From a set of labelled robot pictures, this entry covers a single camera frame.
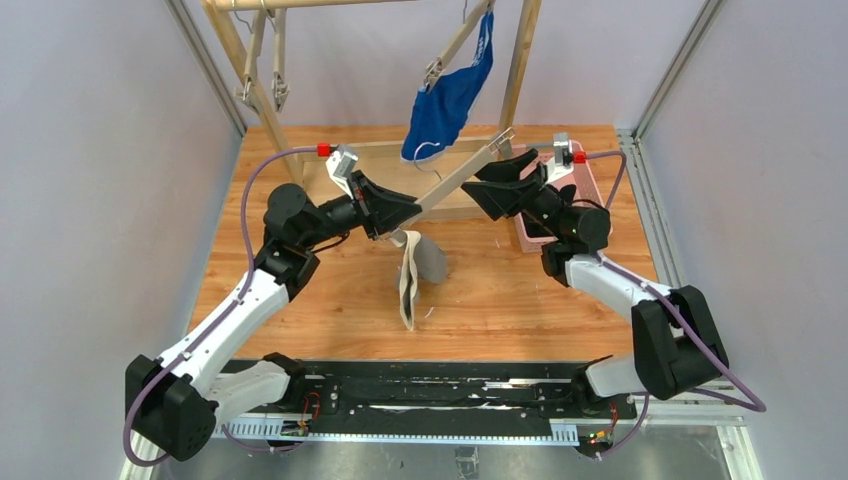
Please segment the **grey underwear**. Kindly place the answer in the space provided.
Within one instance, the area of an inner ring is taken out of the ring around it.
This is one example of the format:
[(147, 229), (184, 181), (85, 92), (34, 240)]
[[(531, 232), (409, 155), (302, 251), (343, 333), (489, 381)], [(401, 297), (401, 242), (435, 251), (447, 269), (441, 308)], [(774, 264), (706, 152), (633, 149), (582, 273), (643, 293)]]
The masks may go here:
[(419, 299), (420, 281), (442, 284), (448, 276), (448, 260), (435, 241), (418, 231), (398, 230), (390, 240), (402, 251), (396, 278), (399, 313), (405, 327), (412, 331), (415, 328), (415, 304)]

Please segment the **black underwear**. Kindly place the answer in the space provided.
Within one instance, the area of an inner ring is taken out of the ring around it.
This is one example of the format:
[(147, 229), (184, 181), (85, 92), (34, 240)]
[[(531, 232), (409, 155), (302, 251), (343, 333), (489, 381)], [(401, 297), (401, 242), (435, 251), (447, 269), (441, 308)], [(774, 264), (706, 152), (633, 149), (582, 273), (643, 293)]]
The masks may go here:
[(567, 206), (570, 206), (574, 202), (576, 194), (577, 186), (575, 184), (564, 185), (558, 191), (558, 197)]

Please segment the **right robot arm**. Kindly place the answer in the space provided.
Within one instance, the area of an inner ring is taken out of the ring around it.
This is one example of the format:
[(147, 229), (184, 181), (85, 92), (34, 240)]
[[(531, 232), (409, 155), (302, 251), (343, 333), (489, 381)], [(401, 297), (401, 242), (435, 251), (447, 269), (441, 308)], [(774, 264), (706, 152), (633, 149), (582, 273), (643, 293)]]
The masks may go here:
[(604, 256), (609, 209), (578, 197), (573, 184), (557, 186), (590, 154), (567, 148), (544, 162), (537, 157), (530, 149), (489, 163), (461, 188), (491, 219), (520, 215), (539, 227), (552, 239), (541, 249), (546, 275), (629, 323), (631, 354), (580, 367), (571, 381), (576, 401), (591, 405), (634, 393), (667, 400), (724, 375), (729, 360), (703, 293), (650, 281)]

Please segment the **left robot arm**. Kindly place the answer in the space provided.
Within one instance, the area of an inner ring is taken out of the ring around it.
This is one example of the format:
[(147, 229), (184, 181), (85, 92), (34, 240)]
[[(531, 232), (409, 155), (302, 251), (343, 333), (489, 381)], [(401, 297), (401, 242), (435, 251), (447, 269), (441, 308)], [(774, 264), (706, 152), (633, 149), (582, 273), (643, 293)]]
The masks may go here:
[(247, 250), (248, 267), (237, 287), (160, 356), (139, 355), (128, 365), (122, 441), (131, 462), (149, 464), (133, 451), (133, 433), (165, 457), (186, 461), (216, 428), (263, 404), (302, 394), (303, 365), (279, 353), (225, 378), (219, 374), (258, 327), (311, 280), (320, 243), (356, 228), (378, 238), (422, 211), (415, 197), (380, 187), (360, 171), (349, 182), (349, 192), (321, 205), (295, 183), (276, 187), (267, 199), (263, 245)]

